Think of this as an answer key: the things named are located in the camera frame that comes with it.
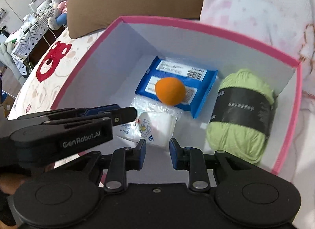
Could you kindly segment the person's left hand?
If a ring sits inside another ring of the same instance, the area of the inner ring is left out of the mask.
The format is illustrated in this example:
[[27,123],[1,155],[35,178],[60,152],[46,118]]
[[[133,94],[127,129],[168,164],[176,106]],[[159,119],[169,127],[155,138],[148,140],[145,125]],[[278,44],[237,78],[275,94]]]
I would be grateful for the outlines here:
[[41,168],[22,168],[18,164],[1,166],[1,192],[12,195],[28,179],[52,170],[55,163]]

